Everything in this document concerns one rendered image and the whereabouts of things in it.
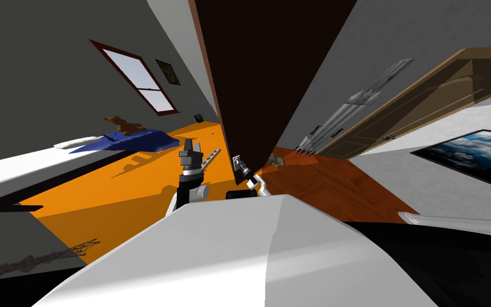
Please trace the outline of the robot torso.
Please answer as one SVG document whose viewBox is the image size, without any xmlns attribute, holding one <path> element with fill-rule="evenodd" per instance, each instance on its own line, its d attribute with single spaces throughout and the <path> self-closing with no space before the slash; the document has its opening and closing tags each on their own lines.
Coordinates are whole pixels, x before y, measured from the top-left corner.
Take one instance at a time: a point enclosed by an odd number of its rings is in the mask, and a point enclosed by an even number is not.
<svg viewBox="0 0 491 307">
<path fill-rule="evenodd" d="M 437 307 L 379 246 L 289 195 L 187 204 L 33 307 Z"/>
</svg>

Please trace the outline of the grey rocket model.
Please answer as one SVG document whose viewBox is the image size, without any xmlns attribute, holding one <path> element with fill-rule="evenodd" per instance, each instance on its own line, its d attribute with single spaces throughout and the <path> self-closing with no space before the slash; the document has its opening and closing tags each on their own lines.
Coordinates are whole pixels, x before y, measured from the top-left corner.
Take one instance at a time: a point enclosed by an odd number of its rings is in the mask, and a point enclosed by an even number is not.
<svg viewBox="0 0 491 307">
<path fill-rule="evenodd" d="M 377 102 L 381 95 L 381 90 L 413 61 L 413 58 L 397 61 L 374 84 L 350 96 L 323 125 L 315 128 L 301 141 L 295 148 L 296 154 L 306 154 L 308 156 L 315 154 L 318 147 L 325 140 L 338 135 L 347 123 L 363 112 L 368 106 Z"/>
</svg>

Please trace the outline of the bed with blue blanket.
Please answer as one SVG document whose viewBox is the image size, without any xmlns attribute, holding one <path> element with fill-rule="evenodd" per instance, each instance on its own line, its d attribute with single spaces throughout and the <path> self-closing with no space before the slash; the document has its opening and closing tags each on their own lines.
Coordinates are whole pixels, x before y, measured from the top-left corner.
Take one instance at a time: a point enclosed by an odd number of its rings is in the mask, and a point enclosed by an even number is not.
<svg viewBox="0 0 491 307">
<path fill-rule="evenodd" d="M 66 141 L 54 147 L 78 153 L 102 150 L 159 152 L 179 146 L 178 139 L 163 131 L 148 129 L 139 123 L 129 123 L 118 116 L 105 117 L 105 120 L 117 126 L 115 133 Z"/>
</svg>

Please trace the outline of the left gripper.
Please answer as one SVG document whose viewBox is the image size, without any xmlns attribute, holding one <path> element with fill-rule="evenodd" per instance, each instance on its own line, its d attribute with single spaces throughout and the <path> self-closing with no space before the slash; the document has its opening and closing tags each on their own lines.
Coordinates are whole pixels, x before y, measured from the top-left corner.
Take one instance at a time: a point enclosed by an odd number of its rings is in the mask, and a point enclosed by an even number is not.
<svg viewBox="0 0 491 307">
<path fill-rule="evenodd" d="M 178 153 L 184 172 L 199 172 L 203 161 L 200 143 L 193 145 L 192 138 L 186 138 L 184 150 Z"/>
</svg>

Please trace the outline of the green picture on wall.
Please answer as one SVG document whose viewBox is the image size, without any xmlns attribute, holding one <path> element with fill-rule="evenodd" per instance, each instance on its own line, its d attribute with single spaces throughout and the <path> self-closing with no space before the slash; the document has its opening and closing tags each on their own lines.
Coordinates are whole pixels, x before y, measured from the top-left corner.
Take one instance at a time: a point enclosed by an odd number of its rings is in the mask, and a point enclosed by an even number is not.
<svg viewBox="0 0 491 307">
<path fill-rule="evenodd" d="M 173 67 L 169 63 L 163 62 L 163 61 L 158 60 L 158 59 L 156 59 L 156 62 L 158 64 L 159 68 L 161 69 L 162 73 L 164 74 L 165 79 L 167 80 L 167 82 L 169 84 L 181 85 Z"/>
</svg>

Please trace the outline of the light brown wooden door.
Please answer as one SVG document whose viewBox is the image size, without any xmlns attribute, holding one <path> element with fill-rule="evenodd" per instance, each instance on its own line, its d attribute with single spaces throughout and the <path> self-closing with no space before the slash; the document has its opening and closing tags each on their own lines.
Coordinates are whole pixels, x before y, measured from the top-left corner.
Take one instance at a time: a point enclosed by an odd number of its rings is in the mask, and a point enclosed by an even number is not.
<svg viewBox="0 0 491 307">
<path fill-rule="evenodd" d="M 491 47 L 466 48 L 338 136 L 318 155 L 351 159 L 491 98 Z"/>
</svg>

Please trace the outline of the red framed window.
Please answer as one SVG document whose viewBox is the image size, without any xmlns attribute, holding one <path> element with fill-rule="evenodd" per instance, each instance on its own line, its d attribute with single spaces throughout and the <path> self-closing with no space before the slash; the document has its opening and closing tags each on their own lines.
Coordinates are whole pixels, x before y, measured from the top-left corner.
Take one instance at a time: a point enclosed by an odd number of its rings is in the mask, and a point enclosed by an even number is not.
<svg viewBox="0 0 491 307">
<path fill-rule="evenodd" d="M 177 114 L 172 103 L 146 62 L 138 55 L 90 40 L 127 83 L 158 116 Z"/>
</svg>

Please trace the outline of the black framed sky picture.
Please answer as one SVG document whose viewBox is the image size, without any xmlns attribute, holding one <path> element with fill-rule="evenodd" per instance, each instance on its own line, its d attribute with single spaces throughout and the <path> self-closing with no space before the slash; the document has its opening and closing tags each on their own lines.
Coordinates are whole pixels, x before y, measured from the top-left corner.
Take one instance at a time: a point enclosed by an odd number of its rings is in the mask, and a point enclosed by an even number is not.
<svg viewBox="0 0 491 307">
<path fill-rule="evenodd" d="M 491 184 L 491 130 L 477 130 L 411 154 Z"/>
</svg>

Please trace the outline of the dark brown door leaf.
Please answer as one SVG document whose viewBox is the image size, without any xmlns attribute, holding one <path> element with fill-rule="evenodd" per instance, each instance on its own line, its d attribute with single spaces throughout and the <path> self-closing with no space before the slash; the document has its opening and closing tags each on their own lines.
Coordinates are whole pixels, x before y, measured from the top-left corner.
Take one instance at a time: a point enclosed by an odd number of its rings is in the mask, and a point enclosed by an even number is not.
<svg viewBox="0 0 491 307">
<path fill-rule="evenodd" d="M 188 0 L 230 158 L 265 166 L 357 0 Z"/>
</svg>

